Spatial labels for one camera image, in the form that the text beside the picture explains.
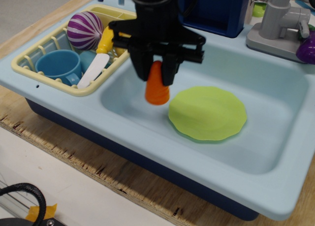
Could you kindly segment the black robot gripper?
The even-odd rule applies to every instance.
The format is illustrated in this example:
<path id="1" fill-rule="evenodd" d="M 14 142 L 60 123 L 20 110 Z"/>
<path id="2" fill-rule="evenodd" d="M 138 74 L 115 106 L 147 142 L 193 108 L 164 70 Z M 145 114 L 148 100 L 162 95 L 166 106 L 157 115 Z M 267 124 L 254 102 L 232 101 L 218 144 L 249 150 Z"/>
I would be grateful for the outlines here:
<path id="1" fill-rule="evenodd" d="M 162 82 L 173 84 L 175 75 L 183 61 L 201 63 L 205 37 L 186 29 L 179 21 L 182 12 L 178 0 L 132 0 L 136 19 L 113 21 L 109 28 L 114 32 L 114 45 L 127 48 L 132 41 L 139 40 L 140 46 L 131 47 L 130 58 L 138 77 L 147 81 L 154 54 L 162 57 Z"/>

